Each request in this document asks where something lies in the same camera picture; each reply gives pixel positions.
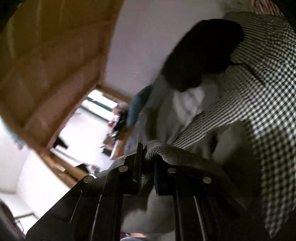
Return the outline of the dark green zip hoodie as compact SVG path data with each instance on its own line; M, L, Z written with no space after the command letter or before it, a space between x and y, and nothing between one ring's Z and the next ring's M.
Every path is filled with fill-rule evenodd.
M124 200L121 230L143 233L149 240L175 240L171 196L159 196L154 186L154 156L167 163L204 170L222 177L226 191L263 226L260 165L240 122L216 128L187 150L158 140L150 141L141 159L142 186Z

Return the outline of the clutter on headboard shelf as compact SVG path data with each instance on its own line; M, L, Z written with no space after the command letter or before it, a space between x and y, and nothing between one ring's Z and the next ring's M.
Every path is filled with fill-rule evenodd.
M127 105L118 104L112 109L113 119L108 123L108 131L102 143L103 153L116 160L123 156L128 129L127 121Z

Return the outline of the grey folded duvet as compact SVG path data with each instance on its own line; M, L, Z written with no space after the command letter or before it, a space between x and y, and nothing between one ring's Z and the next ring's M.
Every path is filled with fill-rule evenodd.
M152 85L152 92L137 117L132 133L125 144L125 155L137 150L137 144L144 146L153 140L172 144L180 135L184 125L173 109L174 90L159 75Z

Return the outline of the white striped garment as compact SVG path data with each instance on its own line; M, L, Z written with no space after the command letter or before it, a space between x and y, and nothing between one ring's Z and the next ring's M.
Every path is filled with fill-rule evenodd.
M212 84L204 84L184 92L174 91L173 108L185 128L196 115L209 108L219 97L218 87Z

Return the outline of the black white checkered bedsheet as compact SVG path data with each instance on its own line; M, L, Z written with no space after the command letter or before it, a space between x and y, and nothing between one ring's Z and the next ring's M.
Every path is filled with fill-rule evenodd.
M189 149L210 131L240 122L260 165L263 226L274 240L295 209L295 32L277 16L229 12L244 40L217 82L221 96L177 137Z

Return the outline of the teal pillow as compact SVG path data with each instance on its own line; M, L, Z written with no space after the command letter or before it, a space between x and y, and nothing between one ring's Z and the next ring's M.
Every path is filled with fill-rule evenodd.
M153 86L148 85L132 98L128 108L128 115L126 119L126 126L128 128L131 128L136 124L138 115L147 103L152 89Z

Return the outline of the black fuzzy garment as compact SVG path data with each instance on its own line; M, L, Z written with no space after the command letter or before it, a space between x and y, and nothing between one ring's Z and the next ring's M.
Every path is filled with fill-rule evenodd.
M243 28L235 21L202 20L174 47L162 75L179 92L198 87L205 78L220 75L234 64L231 55L243 40Z

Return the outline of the red striped pillow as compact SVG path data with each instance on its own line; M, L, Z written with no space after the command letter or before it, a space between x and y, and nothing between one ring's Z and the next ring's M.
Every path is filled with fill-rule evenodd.
M251 0L251 6L258 15L273 15L284 18L283 13L276 4L270 0Z

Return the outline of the wooden bunk bed frame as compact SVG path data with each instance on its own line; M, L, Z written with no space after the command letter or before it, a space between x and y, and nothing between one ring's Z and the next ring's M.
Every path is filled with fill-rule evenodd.
M122 1L25 1L1 32L1 117L47 155L104 81Z

